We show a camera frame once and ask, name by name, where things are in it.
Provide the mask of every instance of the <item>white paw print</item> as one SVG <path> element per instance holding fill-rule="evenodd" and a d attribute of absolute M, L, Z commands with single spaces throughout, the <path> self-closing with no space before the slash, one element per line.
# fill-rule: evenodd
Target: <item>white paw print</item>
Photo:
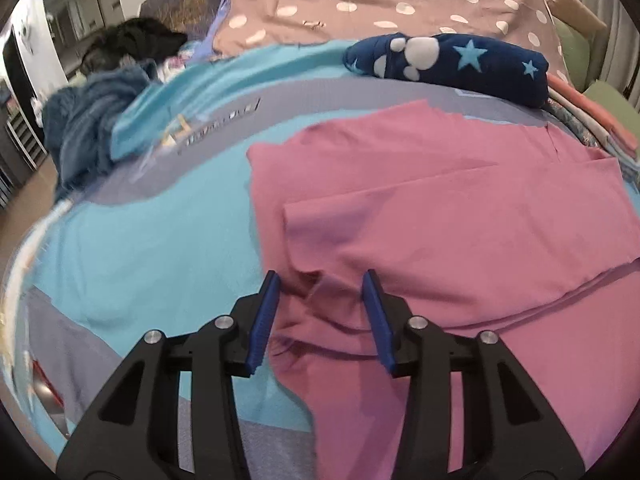
<path fill-rule="evenodd" d="M 435 65 L 440 55 L 440 45 L 435 38 L 393 38 L 389 44 L 393 52 L 404 51 L 404 58 L 408 66 L 402 70 L 404 77 L 409 81 L 420 81 L 418 70 L 428 70 Z M 386 56 L 381 56 L 376 60 L 379 67 L 386 67 Z M 375 71 L 378 77 L 380 70 Z"/>

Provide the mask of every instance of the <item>orange folded cloth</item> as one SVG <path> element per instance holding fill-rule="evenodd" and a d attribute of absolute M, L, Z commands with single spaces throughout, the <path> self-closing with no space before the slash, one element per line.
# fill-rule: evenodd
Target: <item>orange folded cloth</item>
<path fill-rule="evenodd" d="M 562 97 L 568 99 L 572 104 L 576 105 L 578 108 L 584 110 L 591 117 L 596 119 L 596 121 L 598 121 L 605 130 L 615 137 L 624 152 L 634 160 L 636 159 L 638 139 L 636 139 L 634 134 L 620 124 L 620 122 L 611 115 L 611 113 L 589 99 L 587 96 L 582 95 L 571 85 L 565 83 L 551 72 L 546 74 L 546 80 L 549 86 L 551 86 L 551 88 L 558 92 Z"/>

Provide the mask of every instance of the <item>paw print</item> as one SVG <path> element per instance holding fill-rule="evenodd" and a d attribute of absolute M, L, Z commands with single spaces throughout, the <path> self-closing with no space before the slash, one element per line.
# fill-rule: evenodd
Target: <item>paw print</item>
<path fill-rule="evenodd" d="M 420 70 L 428 70 L 438 60 L 440 44 L 436 38 L 393 38 L 389 43 L 392 53 L 402 52 L 406 64 L 402 74 L 409 81 L 420 81 Z M 386 56 L 379 57 L 373 65 L 373 71 L 378 77 L 384 77 L 386 70 Z"/>

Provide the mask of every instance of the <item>green pillow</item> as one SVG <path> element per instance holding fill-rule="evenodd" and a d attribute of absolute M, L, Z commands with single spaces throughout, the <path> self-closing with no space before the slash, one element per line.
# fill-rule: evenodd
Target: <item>green pillow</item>
<path fill-rule="evenodd" d="M 583 92 L 587 85 L 587 70 L 589 69 L 589 41 L 562 20 L 558 20 L 555 16 L 552 17 L 560 37 L 562 57 L 564 57 L 571 82 L 578 92 Z"/>
<path fill-rule="evenodd" d="M 596 79 L 584 94 L 592 101 L 596 101 L 640 139 L 640 115 L 613 86 Z"/>

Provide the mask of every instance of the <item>metal screw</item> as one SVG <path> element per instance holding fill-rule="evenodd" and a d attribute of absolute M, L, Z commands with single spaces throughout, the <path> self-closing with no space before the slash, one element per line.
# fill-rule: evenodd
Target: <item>metal screw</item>
<path fill-rule="evenodd" d="M 220 330 L 226 330 L 227 328 L 231 328 L 234 325 L 235 321 L 231 316 L 220 316 L 217 317 L 213 323 L 216 328 L 219 328 Z"/>
<path fill-rule="evenodd" d="M 485 345 L 495 345 L 498 342 L 498 335 L 495 332 L 491 332 L 491 330 L 485 330 L 480 333 L 480 341 L 482 341 Z"/>
<path fill-rule="evenodd" d="M 157 343 L 161 339 L 162 332 L 159 330 L 149 330 L 149 332 L 145 334 L 145 343 L 149 343 L 150 345 Z"/>
<path fill-rule="evenodd" d="M 415 328 L 416 330 L 423 330 L 427 328 L 428 324 L 429 322 L 422 316 L 413 316 L 409 318 L 409 326 L 411 328 Z"/>

